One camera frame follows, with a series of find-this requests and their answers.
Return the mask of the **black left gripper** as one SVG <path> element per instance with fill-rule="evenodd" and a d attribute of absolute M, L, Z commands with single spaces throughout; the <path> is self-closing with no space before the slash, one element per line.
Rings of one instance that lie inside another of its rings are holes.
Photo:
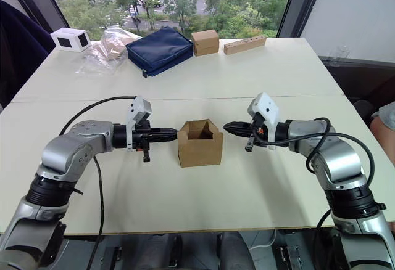
<path fill-rule="evenodd" d="M 177 130 L 174 128 L 152 128 L 149 121 L 136 125 L 132 131 L 132 150 L 143 152 L 143 162 L 150 162 L 149 146 L 151 142 L 171 142 L 177 140 Z"/>

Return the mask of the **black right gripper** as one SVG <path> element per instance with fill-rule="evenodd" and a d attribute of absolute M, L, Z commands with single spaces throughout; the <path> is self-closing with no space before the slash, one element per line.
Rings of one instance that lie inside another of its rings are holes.
<path fill-rule="evenodd" d="M 223 129 L 238 137 L 249 137 L 245 151 L 252 152 L 255 145 L 258 147 L 268 146 L 268 130 L 264 122 L 265 118 L 260 113 L 256 113 L 251 124 L 249 122 L 232 121 L 226 123 Z"/>

